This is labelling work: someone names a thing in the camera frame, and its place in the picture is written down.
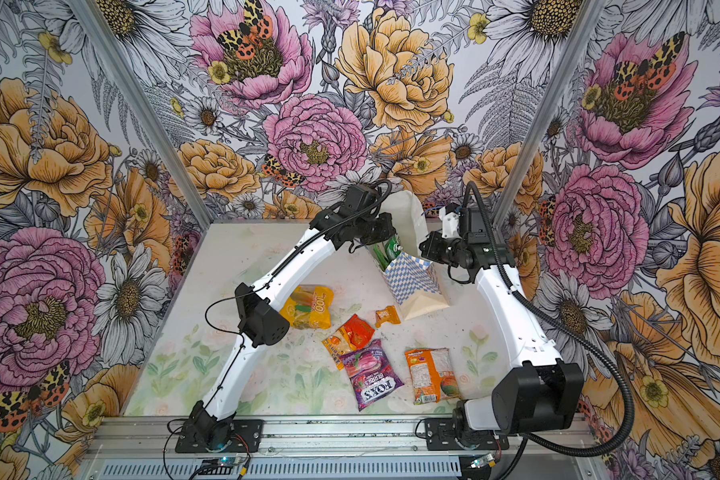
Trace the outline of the green chips snack bag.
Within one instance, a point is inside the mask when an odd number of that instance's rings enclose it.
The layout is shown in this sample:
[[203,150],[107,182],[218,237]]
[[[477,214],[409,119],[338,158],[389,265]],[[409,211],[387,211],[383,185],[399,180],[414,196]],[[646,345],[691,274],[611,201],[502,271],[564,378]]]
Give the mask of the green chips snack bag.
[[370,246],[370,253],[381,271],[385,271],[399,256],[399,247],[400,245],[396,237]]

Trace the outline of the blue checkered paper bag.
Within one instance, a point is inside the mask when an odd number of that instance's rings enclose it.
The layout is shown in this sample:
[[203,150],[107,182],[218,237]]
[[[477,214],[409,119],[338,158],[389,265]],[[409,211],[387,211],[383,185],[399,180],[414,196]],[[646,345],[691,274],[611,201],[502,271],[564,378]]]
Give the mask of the blue checkered paper bag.
[[391,194],[381,206],[392,215],[403,251],[381,271],[402,320],[449,307],[440,288],[434,263],[420,256],[419,244],[429,234],[419,199],[407,190]]

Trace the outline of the small orange candy packet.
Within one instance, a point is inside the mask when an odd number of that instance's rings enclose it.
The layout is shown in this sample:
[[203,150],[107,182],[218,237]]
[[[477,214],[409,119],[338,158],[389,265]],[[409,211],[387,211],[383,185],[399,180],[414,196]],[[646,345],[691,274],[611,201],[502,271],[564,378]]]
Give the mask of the small orange candy packet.
[[399,325],[401,319],[394,305],[375,311],[375,328],[379,329],[385,324]]

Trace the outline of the yellow snack bag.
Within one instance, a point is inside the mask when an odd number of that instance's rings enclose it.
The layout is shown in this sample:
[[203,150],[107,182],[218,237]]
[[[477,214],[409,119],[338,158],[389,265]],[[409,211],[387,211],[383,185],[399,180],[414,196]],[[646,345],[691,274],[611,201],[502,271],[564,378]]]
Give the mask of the yellow snack bag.
[[289,295],[280,314],[296,329],[327,330],[334,292],[322,285],[300,285]]

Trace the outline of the red snack packet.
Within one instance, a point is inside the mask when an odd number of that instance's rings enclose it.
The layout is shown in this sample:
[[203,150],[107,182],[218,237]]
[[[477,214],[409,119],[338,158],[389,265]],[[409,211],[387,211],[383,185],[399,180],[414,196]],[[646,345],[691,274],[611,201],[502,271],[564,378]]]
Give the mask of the red snack packet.
[[365,348],[372,340],[375,329],[358,315],[353,315],[340,328],[339,334],[350,351]]

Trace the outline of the orange white snack bag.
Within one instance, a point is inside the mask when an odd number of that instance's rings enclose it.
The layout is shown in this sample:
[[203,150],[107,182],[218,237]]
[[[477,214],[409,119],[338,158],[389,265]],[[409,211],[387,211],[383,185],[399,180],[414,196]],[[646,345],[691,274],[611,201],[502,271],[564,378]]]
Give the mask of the orange white snack bag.
[[415,405],[461,398],[447,348],[413,349],[405,352]]

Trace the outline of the purple Fox's candy bag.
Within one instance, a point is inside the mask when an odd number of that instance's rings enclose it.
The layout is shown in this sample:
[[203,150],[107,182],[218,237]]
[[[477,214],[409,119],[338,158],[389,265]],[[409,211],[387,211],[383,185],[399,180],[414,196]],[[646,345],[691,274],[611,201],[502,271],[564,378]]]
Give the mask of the purple Fox's candy bag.
[[404,385],[390,364],[380,339],[340,357],[359,411],[389,396]]

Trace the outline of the green Fox's candy bag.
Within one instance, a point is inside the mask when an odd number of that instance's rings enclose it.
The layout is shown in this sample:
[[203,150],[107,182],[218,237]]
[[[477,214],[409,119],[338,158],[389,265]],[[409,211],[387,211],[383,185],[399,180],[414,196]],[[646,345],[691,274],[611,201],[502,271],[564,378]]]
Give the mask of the green Fox's candy bag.
[[403,248],[397,234],[392,235],[383,243],[383,251],[388,262],[394,261],[401,254]]

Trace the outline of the orange yellow snack packet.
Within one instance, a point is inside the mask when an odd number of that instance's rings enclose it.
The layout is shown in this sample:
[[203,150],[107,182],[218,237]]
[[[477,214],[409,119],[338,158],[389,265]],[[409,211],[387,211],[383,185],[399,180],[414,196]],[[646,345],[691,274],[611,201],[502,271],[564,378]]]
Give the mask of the orange yellow snack packet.
[[322,345],[330,354],[336,368],[343,370],[342,356],[353,351],[352,344],[346,339],[345,335],[341,332],[333,333],[322,341]]

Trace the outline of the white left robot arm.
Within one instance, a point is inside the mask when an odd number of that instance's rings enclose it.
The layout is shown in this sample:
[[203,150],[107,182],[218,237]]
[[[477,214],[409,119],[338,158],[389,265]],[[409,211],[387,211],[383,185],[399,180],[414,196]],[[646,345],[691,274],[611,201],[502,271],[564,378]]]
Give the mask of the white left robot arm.
[[259,357],[287,334],[290,323],[280,313],[294,289],[324,260],[347,243],[353,247],[384,241],[395,234],[392,217],[381,206],[392,193],[388,180],[352,185],[342,201],[320,211],[296,245],[263,277],[239,284],[235,346],[210,391],[196,402],[185,422],[205,442],[237,412]]

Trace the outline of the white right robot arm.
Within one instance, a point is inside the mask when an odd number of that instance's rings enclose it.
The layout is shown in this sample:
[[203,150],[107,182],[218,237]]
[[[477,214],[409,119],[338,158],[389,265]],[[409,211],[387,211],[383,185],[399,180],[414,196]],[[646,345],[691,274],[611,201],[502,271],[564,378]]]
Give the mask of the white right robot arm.
[[583,387],[578,366],[563,361],[555,341],[516,296],[523,288],[512,253],[493,238],[476,207],[451,203],[439,210],[440,230],[419,244],[422,256],[448,268],[462,268],[464,281],[484,299],[481,318],[502,335],[508,371],[479,399],[457,408],[466,429],[527,434],[568,428]]

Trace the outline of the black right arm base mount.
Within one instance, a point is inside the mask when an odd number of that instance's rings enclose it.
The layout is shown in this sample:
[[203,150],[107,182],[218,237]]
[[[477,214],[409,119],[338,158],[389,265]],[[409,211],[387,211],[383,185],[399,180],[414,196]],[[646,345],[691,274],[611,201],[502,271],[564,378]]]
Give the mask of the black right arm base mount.
[[419,426],[414,433],[418,438],[426,441],[429,451],[450,450],[506,450],[509,441],[506,436],[499,435],[493,430],[474,430],[466,419],[464,401],[459,401],[450,417],[431,417],[421,420],[423,431]]

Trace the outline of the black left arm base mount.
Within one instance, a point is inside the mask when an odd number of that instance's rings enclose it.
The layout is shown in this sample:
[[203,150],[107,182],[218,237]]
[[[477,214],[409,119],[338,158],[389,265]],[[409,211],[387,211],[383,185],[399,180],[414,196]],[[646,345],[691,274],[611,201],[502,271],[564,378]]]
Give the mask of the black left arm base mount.
[[175,452],[256,453],[263,437],[263,427],[263,420],[239,420],[235,415],[219,420],[209,414],[203,401],[199,400],[181,425]]

